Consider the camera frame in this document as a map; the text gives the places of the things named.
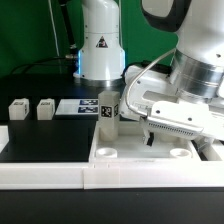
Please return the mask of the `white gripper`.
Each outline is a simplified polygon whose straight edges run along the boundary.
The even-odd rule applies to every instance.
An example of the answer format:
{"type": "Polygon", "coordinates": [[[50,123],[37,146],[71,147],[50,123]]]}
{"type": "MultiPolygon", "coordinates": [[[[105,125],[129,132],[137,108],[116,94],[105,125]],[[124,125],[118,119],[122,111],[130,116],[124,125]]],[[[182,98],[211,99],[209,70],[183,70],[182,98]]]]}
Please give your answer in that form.
{"type": "Polygon", "coordinates": [[[155,102],[145,118],[140,119],[143,128],[143,143],[151,146],[154,133],[196,140],[197,151],[201,153],[214,139],[224,141],[224,118],[213,115],[206,104],[192,104],[185,101],[155,102]]]}

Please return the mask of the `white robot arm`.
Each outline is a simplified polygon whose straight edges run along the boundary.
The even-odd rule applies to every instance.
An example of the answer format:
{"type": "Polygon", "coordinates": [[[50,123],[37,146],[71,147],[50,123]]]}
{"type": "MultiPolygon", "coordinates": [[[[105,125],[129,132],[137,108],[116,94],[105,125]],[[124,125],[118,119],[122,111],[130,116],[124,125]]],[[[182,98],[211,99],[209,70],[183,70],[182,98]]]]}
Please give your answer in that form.
{"type": "Polygon", "coordinates": [[[224,140],[224,0],[140,0],[148,24],[178,36],[171,72],[155,62],[136,66],[125,77],[119,44],[119,8],[114,0],[81,0],[84,45],[78,54],[77,81],[88,86],[126,83],[122,117],[138,121],[144,143],[156,132],[189,139],[201,152],[224,140]]]}

